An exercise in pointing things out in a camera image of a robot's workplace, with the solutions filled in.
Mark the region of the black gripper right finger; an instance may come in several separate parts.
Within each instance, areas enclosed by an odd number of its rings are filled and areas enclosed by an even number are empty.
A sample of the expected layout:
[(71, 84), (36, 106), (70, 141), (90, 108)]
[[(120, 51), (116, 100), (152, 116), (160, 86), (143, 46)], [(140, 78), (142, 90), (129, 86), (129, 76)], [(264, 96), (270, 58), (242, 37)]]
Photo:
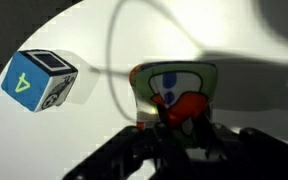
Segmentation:
[(194, 160), (196, 180), (288, 180), (288, 144), (255, 128), (234, 133), (204, 115), (193, 119), (205, 160)]

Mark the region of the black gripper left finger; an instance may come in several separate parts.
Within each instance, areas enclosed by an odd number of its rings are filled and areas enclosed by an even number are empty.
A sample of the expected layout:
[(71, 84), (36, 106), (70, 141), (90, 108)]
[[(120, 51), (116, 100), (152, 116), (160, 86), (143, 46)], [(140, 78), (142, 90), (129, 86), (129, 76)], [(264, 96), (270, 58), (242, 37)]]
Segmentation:
[(162, 141), (171, 131), (162, 123), (145, 130), (127, 126), (70, 170), (62, 180), (127, 180), (145, 160), (152, 159), (155, 172), (149, 180), (162, 180)]

